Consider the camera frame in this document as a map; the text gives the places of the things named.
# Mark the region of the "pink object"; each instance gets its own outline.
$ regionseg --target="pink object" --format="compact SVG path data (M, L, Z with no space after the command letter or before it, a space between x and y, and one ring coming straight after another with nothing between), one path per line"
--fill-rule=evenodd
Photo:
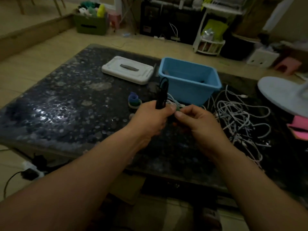
M114 27L115 29L120 28L120 22L121 22L121 15L120 14L108 12L108 18L109 18L109 21L110 21L112 27Z
M301 64L300 61L287 57L275 66L275 70L282 70L285 75L291 75L301 66Z
M304 117L301 117L301 116L295 116L292 124L287 124L287 126L288 127L297 127L297 128L302 128L302 129L308 130L308 118L304 118ZM291 131L299 139L308 140L308 133L295 131L295 130L292 130L292 129L291 129Z

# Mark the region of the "pink stool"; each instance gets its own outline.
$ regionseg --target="pink stool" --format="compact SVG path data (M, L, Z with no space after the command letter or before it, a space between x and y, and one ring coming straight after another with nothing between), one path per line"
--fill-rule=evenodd
M114 26L115 29L120 28L121 15L111 12L108 13L108 18L112 27Z
M291 75L301 66L301 64L300 61L287 57L275 66L275 70L282 70L285 75Z

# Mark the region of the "floor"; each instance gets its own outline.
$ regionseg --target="floor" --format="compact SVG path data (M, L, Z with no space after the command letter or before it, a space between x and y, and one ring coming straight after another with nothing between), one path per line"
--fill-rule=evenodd
M60 0L57 2L63 16L71 13L78 6L66 2L66 9L64 9L62 2ZM60 17L53 0L34 0L35 5L31 0L21 0L21 3L25 15L20 13L16 0L0 0L0 37Z
M92 43L157 58L172 57L205 64L215 67L219 72L256 80L264 76L277 76L298 83L302 82L296 76L285 77L280 72L272 69L261 69L246 65L243 62L194 54L192 46L182 43L162 42L143 35L131 35L128 38L123 38L121 36L123 32L125 30L117 31L116 33L110 30L106 36L94 36L78 34L75 29L70 29L0 62L0 108L15 97L21 95L21 93L25 92L62 63ZM0 151L0 200L2 199L2 191L6 181L11 175L22 169L22 162L23 159L13 152ZM27 184L29 184L28 181L21 179L20 175L17 175L11 180L7 194L12 194ZM149 220L149 223L147 223L148 227L151 226L151 222L154 222L160 224L159 230L182 230L180 228L183 227L189 230L192 216L191 208L185 206L183 208L179 203L179 201L169 203L166 201L157 201L157 199L153 198L140 197L135 206L137 208L139 206L139 208L134 210L136 209L134 207L131 208L133 209L132 211L128 210L125 219L132 222L129 224L135 224L134 219L144 220L151 217L155 219ZM248 230L242 216L224 211L221 211L221 214L224 230ZM190 224L182 225L178 223L179 221L183 222L183 217L186 217L186 221Z

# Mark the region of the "left hand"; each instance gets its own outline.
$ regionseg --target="left hand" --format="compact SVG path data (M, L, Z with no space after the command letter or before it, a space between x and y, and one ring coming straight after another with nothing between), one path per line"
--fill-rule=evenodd
M176 106L166 104L163 109L155 109L156 100L143 103L127 124L127 128L142 136L146 147L154 135L159 135L160 131L166 126L167 117L172 115Z

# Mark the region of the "hand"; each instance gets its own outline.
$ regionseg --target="hand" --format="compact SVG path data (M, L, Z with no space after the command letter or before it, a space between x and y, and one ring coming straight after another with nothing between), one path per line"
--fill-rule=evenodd
M209 158L233 147L214 115L198 106L189 105L175 112L175 117L191 128L200 150Z
M127 125L138 136L142 136L143 147L146 147L154 135L159 135L166 126L167 117L172 115L176 107L166 104L163 109L155 109L156 100L140 105Z

